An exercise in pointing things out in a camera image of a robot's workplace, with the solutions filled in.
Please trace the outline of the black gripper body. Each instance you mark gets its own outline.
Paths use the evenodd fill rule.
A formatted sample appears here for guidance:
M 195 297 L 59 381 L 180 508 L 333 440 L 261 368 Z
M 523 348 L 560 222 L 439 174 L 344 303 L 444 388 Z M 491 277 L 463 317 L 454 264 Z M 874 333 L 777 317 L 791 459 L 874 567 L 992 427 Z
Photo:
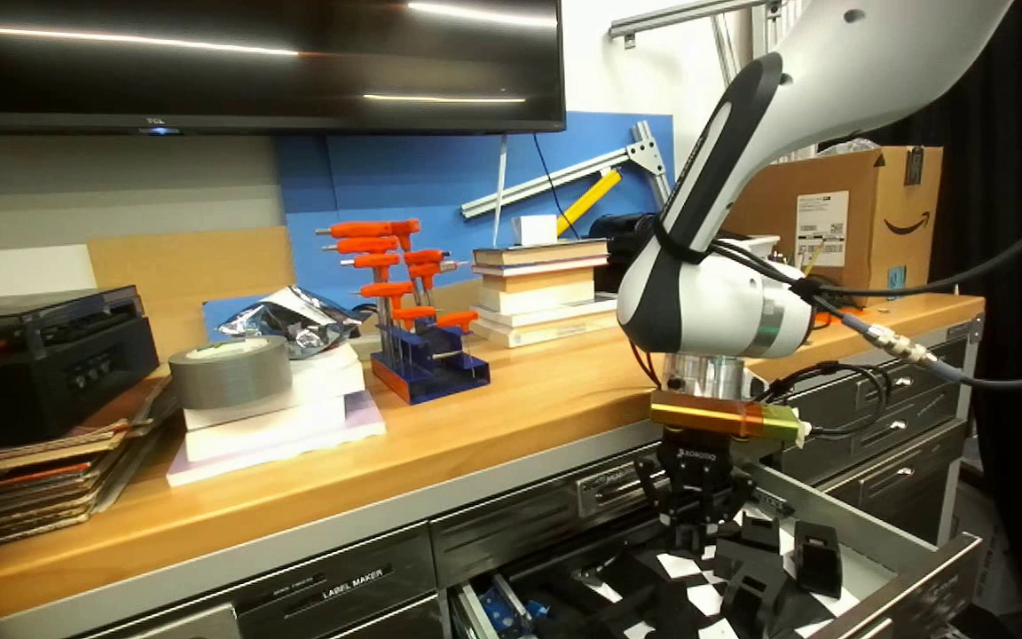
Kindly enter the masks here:
M 640 461 L 640 487 L 668 527 L 709 532 L 752 498 L 752 479 L 730 461 L 730 440 L 718 433 L 668 430 Z

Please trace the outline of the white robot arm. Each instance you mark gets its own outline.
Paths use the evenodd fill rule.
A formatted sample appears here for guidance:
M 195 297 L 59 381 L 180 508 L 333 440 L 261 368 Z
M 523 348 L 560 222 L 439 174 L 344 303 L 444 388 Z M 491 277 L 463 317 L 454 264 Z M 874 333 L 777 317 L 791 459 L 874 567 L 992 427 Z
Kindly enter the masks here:
M 834 258 L 801 226 L 819 200 L 863 195 L 868 156 L 814 160 L 822 138 L 900 121 L 983 52 L 1012 0 L 816 0 L 709 114 L 668 210 L 618 289 L 630 348 L 677 362 L 795 368 Z

